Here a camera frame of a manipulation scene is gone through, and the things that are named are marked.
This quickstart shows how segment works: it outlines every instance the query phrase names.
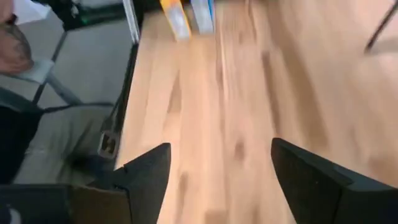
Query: light wood surface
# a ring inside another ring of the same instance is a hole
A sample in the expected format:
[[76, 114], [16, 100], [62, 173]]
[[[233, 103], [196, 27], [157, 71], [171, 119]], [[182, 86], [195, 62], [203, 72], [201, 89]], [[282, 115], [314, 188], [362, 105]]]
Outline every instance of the light wood surface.
[[118, 166], [172, 144], [159, 223], [294, 223], [270, 157], [282, 137], [398, 187], [391, 1], [224, 1], [215, 35], [175, 42], [145, 17]]

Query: gray pants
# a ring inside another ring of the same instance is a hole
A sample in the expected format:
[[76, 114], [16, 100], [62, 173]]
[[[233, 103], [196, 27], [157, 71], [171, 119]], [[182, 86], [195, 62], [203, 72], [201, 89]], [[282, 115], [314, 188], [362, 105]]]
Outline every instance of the gray pants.
[[15, 184], [78, 184], [94, 179], [85, 169], [98, 159], [101, 125], [110, 107], [79, 106], [43, 115]]

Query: person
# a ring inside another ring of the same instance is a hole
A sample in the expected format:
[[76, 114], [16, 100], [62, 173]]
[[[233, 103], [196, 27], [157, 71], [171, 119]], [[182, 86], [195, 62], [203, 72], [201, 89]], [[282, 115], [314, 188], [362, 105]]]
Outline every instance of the person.
[[[0, 0], [0, 72], [18, 75], [33, 62], [29, 43], [14, 23], [12, 4]], [[0, 106], [0, 184], [91, 182], [109, 162], [97, 156], [97, 149], [110, 111], [75, 106], [51, 113], [20, 112]], [[88, 166], [92, 161], [95, 167]]]

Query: gray floor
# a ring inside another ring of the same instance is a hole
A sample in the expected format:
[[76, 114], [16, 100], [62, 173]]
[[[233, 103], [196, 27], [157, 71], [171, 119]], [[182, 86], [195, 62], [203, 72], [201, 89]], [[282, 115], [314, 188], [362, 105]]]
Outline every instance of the gray floor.
[[[56, 15], [20, 26], [35, 58], [51, 58], [63, 29]], [[55, 76], [85, 103], [115, 102], [123, 84], [131, 36], [127, 21], [116, 21], [69, 32], [55, 62]], [[0, 86], [32, 100], [37, 84], [0, 76]], [[39, 106], [65, 102], [46, 86]]]

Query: black metal stand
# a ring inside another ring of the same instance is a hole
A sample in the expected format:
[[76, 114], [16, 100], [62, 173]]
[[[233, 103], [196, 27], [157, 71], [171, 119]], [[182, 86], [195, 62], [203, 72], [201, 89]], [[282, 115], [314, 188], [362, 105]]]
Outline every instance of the black metal stand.
[[387, 24], [391, 20], [392, 16], [396, 13], [396, 10], [398, 9], [398, 1], [394, 3], [394, 5], [390, 8], [390, 10], [387, 12], [386, 16], [382, 20], [381, 24], [369, 40], [368, 44], [366, 45], [365, 52], [368, 52], [372, 49], [374, 43], [376, 42], [377, 38], [379, 37], [381, 31], [383, 31], [384, 28], [386, 28]]

